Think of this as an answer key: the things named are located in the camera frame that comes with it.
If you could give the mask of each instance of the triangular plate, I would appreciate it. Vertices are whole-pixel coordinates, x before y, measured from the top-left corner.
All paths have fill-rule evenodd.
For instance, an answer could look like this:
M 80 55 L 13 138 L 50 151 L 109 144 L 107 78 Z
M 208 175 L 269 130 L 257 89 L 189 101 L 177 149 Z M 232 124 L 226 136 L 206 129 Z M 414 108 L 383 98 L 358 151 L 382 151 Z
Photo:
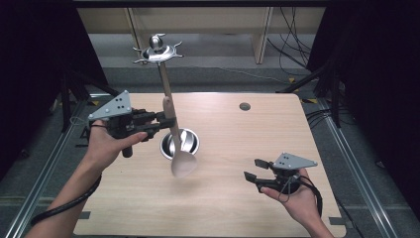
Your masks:
M 88 116 L 90 121 L 106 119 L 120 115 L 129 114 L 132 112 L 130 93 L 125 90 L 120 95 L 103 105 L 101 108 Z

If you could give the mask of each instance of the aluminum rail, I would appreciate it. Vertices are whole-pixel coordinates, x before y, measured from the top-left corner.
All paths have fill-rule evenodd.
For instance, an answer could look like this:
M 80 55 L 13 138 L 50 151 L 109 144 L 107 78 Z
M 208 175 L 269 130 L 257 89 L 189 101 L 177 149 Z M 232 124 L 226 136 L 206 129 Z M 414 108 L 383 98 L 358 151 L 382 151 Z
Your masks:
M 77 103 L 73 111 L 73 116 L 80 115 L 85 105 L 86 105 L 85 101 L 81 101 Z M 9 231 L 7 232 L 7 235 L 6 235 L 7 238 L 19 238 L 22 236 L 32 214 L 34 213 L 35 208 L 37 207 L 38 200 L 40 196 L 42 195 L 46 185 L 48 184 L 50 177 L 52 176 L 53 171 L 55 170 L 55 167 L 65 147 L 65 144 L 73 130 L 74 130 L 74 126 L 70 124 L 67 130 L 62 132 L 61 135 L 59 136 L 58 141 L 56 142 L 54 148 L 52 149 L 52 153 L 50 154 L 46 164 L 41 170 L 34 186 L 32 187 L 31 191 L 26 197 L 18 214 L 15 216 L 14 220 L 12 221 Z
M 318 102 L 321 110 L 329 108 L 324 98 L 319 98 Z M 337 142 L 337 145 L 340 148 L 340 151 L 343 154 L 347 165 L 349 166 L 349 169 L 356 181 L 357 186 L 359 187 L 362 197 L 367 203 L 367 207 L 370 210 L 370 213 L 373 216 L 373 219 L 376 222 L 377 228 L 379 229 L 380 233 L 383 237 L 398 237 L 395 228 L 392 226 L 388 214 L 386 213 L 379 198 L 376 196 L 375 192 L 373 191 L 373 188 L 368 182 L 368 179 L 361 165 L 356 159 L 355 154 L 353 154 L 353 151 L 350 148 L 350 145 L 347 142 L 342 130 L 336 127 L 335 123 L 330 117 L 328 117 L 326 121 L 328 127 L 330 128 L 334 136 L 334 139 Z

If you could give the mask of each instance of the spoon handle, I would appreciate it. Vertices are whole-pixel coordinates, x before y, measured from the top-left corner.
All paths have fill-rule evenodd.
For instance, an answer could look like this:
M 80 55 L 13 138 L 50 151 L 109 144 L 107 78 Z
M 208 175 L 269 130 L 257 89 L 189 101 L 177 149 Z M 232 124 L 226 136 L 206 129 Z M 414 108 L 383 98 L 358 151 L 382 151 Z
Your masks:
M 166 118 L 175 118 L 175 123 L 173 124 L 173 127 L 169 128 L 169 130 L 170 134 L 172 134 L 173 144 L 175 145 L 175 152 L 178 152 L 181 150 L 178 121 L 176 119 L 173 101 L 168 96 L 163 98 L 163 112 Z

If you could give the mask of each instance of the small round object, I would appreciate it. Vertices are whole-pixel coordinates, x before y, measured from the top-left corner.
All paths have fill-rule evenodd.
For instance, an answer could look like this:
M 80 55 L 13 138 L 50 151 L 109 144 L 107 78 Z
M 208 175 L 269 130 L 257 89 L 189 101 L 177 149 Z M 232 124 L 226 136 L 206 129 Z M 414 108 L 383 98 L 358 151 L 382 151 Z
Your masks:
M 241 108 L 241 110 L 243 111 L 248 111 L 251 109 L 251 105 L 248 102 L 243 102 L 241 104 L 239 104 L 239 108 Z
M 163 47 L 163 41 L 159 36 L 152 36 L 149 39 L 149 44 L 151 45 L 151 48 L 154 50 L 154 52 L 158 52 Z

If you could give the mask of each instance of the black strap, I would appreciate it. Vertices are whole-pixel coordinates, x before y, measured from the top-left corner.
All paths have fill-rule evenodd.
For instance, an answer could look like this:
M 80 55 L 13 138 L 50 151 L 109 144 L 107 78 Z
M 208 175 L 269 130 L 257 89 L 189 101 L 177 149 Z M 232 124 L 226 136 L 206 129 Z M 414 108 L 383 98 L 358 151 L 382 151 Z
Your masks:
M 44 219 L 55 216 L 59 213 L 62 213 L 64 211 L 69 210 L 70 208 L 80 204 L 82 201 L 86 200 L 96 190 L 96 188 L 99 186 L 99 183 L 101 182 L 101 179 L 102 179 L 102 176 L 100 176 L 98 178 L 98 180 L 93 184 L 93 186 L 87 192 L 85 192 L 82 196 L 76 198 L 75 200 L 72 200 L 67 204 L 61 205 L 59 207 L 53 208 L 51 210 L 45 211 L 45 212 L 35 216 L 31 220 L 31 225 L 34 226 L 38 222 L 40 222 Z

